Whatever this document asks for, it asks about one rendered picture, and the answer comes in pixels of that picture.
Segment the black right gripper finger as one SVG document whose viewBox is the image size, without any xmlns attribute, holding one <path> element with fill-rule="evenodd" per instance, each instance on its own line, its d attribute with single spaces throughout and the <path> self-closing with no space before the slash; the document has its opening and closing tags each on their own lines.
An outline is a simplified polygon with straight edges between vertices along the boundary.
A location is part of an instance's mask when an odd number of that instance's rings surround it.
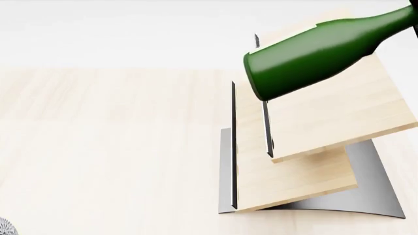
<svg viewBox="0 0 418 235">
<path fill-rule="evenodd" d="M 418 38 L 418 0 L 408 0 L 411 3 L 414 15 L 413 30 Z"/>
</svg>

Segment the green glass wine bottle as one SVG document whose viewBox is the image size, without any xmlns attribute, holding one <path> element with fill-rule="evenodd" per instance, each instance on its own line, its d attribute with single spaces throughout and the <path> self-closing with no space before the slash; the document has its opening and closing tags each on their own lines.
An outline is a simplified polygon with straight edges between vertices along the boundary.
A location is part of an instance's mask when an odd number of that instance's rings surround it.
<svg viewBox="0 0 418 235">
<path fill-rule="evenodd" d="M 372 17 L 337 19 L 243 58 L 249 84 L 260 101 L 270 101 L 346 70 L 393 35 L 413 27 L 411 5 Z"/>
</svg>

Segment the wooden wine rack with metal base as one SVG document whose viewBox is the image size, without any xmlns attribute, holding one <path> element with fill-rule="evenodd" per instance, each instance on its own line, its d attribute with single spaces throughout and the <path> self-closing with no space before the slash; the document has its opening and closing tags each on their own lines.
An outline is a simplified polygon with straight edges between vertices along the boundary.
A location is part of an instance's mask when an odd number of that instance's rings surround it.
<svg viewBox="0 0 418 235">
<path fill-rule="evenodd" d="M 337 10 L 255 36 L 256 52 L 354 17 Z M 229 85 L 231 126 L 220 137 L 218 213 L 330 210 L 402 218 L 374 138 L 418 127 L 374 52 L 341 73 L 270 101 L 245 69 Z"/>
</svg>

